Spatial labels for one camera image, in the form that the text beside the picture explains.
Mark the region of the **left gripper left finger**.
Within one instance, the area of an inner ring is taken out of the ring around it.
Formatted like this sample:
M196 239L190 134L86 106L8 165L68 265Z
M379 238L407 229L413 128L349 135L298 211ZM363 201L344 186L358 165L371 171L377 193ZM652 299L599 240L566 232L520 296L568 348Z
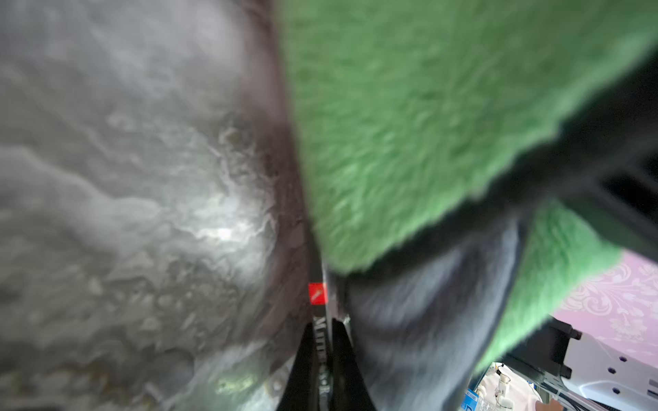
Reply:
M277 411L317 411L319 409L318 356L311 323L306 325Z

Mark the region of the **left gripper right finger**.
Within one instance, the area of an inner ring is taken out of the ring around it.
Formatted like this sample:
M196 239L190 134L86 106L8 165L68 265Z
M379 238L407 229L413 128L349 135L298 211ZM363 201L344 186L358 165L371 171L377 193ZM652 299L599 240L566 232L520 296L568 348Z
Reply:
M375 411L344 324L332 320L332 400L334 411Z

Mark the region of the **pink Hamlet book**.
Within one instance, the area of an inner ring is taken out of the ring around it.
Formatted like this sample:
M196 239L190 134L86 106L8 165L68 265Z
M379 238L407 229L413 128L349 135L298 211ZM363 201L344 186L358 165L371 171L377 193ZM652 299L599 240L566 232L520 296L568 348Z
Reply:
M334 391L332 321L339 318L339 303L333 275L322 260L315 239L308 245L308 299L318 358L318 409L331 410Z

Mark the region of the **green cloth with black trim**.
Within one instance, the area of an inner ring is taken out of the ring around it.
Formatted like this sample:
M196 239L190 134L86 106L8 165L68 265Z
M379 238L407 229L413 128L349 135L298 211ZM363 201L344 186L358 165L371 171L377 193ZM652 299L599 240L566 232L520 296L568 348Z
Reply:
M375 410L471 380L657 257L654 1L280 1L309 241Z

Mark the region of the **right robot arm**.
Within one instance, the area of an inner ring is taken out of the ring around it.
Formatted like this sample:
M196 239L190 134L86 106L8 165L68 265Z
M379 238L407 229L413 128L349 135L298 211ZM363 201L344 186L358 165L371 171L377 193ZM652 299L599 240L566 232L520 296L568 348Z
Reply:
M569 410L657 409L657 369L551 318L501 362Z

